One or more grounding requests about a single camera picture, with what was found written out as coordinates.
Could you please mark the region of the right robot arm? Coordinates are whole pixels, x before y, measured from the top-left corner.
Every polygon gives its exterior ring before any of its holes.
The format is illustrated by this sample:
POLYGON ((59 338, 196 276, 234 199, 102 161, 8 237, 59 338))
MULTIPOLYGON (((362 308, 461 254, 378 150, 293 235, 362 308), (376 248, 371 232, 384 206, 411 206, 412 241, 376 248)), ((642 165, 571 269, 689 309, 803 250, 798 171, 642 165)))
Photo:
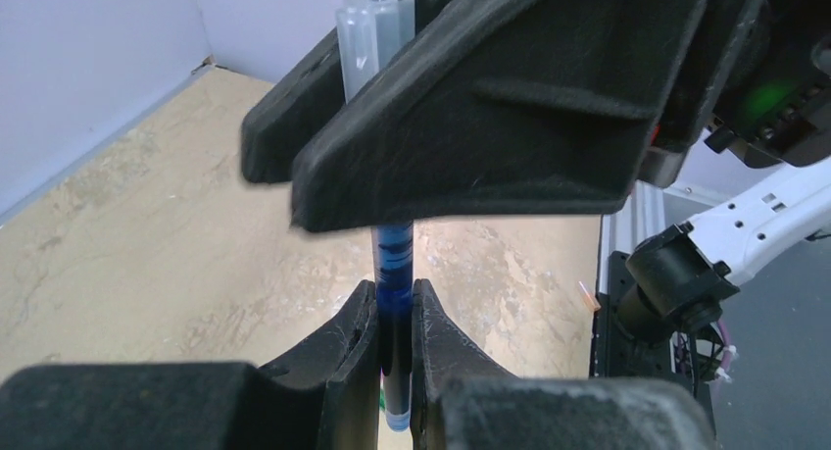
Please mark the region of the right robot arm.
POLYGON ((244 118, 241 169, 328 232, 610 215, 697 140, 772 174, 643 242, 618 311, 657 342, 830 222, 830 0, 345 0, 244 118))

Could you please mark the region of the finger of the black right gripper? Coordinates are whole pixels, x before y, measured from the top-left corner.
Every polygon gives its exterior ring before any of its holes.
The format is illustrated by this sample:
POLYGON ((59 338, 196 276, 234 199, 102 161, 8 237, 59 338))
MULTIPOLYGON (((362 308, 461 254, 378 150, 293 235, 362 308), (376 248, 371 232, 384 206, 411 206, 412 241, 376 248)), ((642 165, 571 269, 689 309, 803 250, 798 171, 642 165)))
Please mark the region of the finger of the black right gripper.
MULTIPOLYGON (((415 32, 421 32, 452 0, 415 0, 415 32)), ((368 0, 344 0, 344 5, 368 0)), ((244 117, 240 170, 252 184, 292 179, 292 164, 304 146, 345 105, 342 59, 333 30, 244 117)))
POLYGON ((706 0, 453 0, 297 156, 310 232, 611 214, 706 0))

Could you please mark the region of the clear pen cap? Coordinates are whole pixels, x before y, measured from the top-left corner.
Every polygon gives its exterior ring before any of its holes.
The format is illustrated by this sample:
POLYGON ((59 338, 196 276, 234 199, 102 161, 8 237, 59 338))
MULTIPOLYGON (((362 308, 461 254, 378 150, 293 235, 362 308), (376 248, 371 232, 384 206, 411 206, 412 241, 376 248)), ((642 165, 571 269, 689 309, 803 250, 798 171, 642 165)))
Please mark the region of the clear pen cap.
POLYGON ((346 101, 416 35, 416 0, 343 0, 336 32, 346 101))

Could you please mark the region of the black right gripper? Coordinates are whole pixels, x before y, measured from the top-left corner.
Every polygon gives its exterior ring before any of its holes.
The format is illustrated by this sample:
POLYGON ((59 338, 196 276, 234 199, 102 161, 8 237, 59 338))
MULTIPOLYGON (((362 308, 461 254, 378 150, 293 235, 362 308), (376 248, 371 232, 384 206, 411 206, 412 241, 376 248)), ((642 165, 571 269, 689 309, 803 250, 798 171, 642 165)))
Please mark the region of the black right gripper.
POLYGON ((706 0, 639 172, 667 187, 703 130, 745 166, 830 154, 830 0, 706 0))

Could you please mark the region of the blue pen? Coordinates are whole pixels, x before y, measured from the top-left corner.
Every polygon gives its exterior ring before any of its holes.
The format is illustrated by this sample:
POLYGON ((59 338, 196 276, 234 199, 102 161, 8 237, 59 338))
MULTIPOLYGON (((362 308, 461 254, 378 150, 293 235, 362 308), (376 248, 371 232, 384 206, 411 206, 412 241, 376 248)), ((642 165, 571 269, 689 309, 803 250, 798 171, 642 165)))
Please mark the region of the blue pen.
POLYGON ((414 227, 378 226, 372 242, 385 420, 403 432, 412 407, 414 227))

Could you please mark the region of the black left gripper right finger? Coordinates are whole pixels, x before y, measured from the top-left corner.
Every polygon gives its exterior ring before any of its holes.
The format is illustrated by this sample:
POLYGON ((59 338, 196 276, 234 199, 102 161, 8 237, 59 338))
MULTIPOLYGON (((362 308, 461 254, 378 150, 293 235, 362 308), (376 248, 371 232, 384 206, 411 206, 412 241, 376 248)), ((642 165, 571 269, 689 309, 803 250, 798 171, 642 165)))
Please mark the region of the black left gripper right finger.
POLYGON ((415 449, 714 449, 704 409, 680 385, 641 377, 521 378, 414 285, 415 449))

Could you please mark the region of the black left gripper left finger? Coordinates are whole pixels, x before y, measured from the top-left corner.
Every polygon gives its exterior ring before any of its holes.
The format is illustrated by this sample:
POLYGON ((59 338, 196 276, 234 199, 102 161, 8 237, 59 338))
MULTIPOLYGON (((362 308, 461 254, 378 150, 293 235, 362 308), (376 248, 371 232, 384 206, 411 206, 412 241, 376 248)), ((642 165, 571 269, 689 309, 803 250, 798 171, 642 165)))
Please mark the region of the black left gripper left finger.
POLYGON ((1 387, 5 449, 373 449, 375 291, 276 359, 39 365, 1 387))

